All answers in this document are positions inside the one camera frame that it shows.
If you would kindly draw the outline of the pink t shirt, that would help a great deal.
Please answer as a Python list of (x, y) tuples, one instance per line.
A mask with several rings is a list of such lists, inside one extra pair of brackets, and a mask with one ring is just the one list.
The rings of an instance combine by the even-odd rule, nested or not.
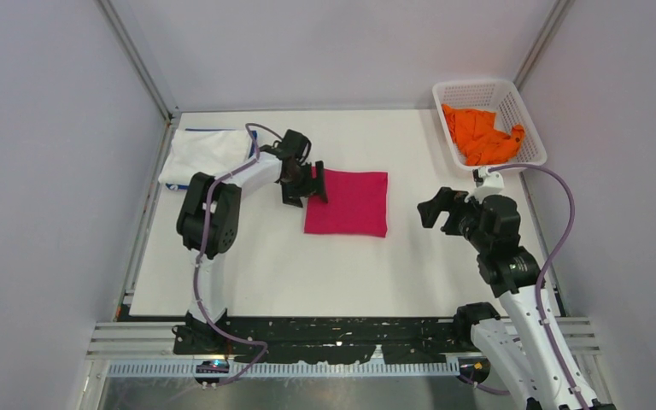
[(315, 235), (386, 237), (388, 233), (386, 172), (325, 170), (327, 202), (307, 201), (303, 231)]

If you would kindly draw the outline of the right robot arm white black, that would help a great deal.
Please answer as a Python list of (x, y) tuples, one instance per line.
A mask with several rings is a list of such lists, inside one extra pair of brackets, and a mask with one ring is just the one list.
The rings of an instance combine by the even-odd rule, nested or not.
[(512, 337), (489, 302), (458, 307), (454, 341), (479, 349), (519, 409), (613, 409), (603, 402), (572, 357), (542, 288), (536, 258), (520, 244), (516, 202), (501, 195), (479, 201), (442, 187), (417, 206), (424, 228), (448, 213), (441, 230), (463, 237), (477, 251), (477, 267), (517, 335)]

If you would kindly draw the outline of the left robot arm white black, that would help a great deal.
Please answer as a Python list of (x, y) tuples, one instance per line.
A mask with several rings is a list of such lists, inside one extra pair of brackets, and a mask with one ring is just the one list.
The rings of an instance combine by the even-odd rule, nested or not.
[(237, 239), (243, 199), (276, 184), (285, 205), (302, 208), (307, 199), (328, 201), (324, 164), (309, 162), (312, 143), (307, 136), (288, 130), (271, 144), (253, 147), (254, 155), (231, 171), (194, 174), (176, 224), (183, 245), (196, 255), (192, 300), (175, 335), (179, 343), (196, 344), (209, 354), (219, 353), (227, 342), (267, 349), (264, 342), (232, 336), (218, 325), (227, 312), (225, 258)]

